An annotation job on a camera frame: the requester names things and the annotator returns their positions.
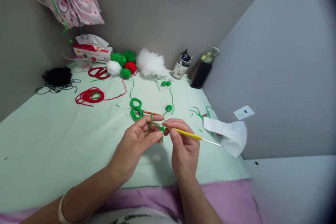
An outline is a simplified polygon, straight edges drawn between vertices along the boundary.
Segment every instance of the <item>left hand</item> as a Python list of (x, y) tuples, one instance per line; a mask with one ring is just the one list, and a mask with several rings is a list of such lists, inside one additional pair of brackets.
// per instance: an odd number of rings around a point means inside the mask
[[(154, 121), (162, 121), (164, 117), (153, 115), (153, 119)], [(143, 152), (154, 143), (162, 142), (163, 132), (154, 123), (152, 123), (149, 135), (147, 135), (151, 122), (151, 116), (142, 117), (125, 131), (118, 144), (107, 168), (113, 181), (119, 186), (122, 186), (132, 177)]]

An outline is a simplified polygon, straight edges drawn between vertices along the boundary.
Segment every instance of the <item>tangled black yarn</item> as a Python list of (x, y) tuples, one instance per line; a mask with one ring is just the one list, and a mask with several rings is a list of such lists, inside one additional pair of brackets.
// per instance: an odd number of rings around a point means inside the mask
[[(59, 93), (62, 90), (70, 90), (76, 88), (75, 93), (77, 92), (77, 87), (73, 86), (73, 83), (78, 83), (80, 80), (72, 79), (72, 73), (70, 68), (62, 67), (62, 68), (53, 68), (51, 70), (47, 70), (42, 78), (45, 80), (45, 85), (43, 87), (39, 87), (35, 90), (38, 95), (44, 95), (46, 93)], [(39, 93), (39, 91), (47, 87), (49, 91), (45, 93)]]

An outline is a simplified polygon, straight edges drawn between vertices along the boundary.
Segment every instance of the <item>hand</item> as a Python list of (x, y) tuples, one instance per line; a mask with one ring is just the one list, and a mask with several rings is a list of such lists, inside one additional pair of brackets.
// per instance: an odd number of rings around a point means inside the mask
[[(153, 119), (154, 121), (162, 121), (164, 118), (160, 115), (153, 115)], [(154, 143), (162, 142), (163, 132), (154, 123), (152, 123), (149, 135), (147, 135), (150, 122), (152, 122), (152, 118), (146, 115), (125, 131), (107, 166), (112, 174), (112, 179), (119, 186), (132, 177), (143, 152)]]
[(169, 131), (173, 142), (171, 165), (178, 183), (189, 182), (196, 179), (198, 155), (200, 153), (199, 141), (180, 135), (174, 128), (194, 134), (191, 128), (181, 119), (168, 119), (164, 126), (171, 127)]

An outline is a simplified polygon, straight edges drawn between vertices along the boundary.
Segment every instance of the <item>tissue box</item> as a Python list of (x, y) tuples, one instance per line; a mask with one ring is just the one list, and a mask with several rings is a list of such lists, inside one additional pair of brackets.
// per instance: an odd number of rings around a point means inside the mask
[(113, 48), (102, 38), (88, 34), (84, 39), (81, 36), (76, 37), (77, 44), (73, 46), (77, 59), (90, 59), (96, 62), (107, 62), (111, 60)]
[(89, 58), (91, 61), (103, 62), (111, 60), (111, 54), (113, 54), (113, 48), (101, 48), (91, 44), (76, 44), (73, 46), (76, 57), (79, 59)]

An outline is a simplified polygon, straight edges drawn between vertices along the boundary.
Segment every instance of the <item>red yarn ball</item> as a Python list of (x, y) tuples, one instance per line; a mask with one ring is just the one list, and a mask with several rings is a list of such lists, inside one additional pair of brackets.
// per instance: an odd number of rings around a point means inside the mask
[(125, 64), (125, 68), (129, 69), (131, 71), (131, 73), (135, 73), (135, 71), (137, 70), (137, 66), (134, 62), (129, 61)]

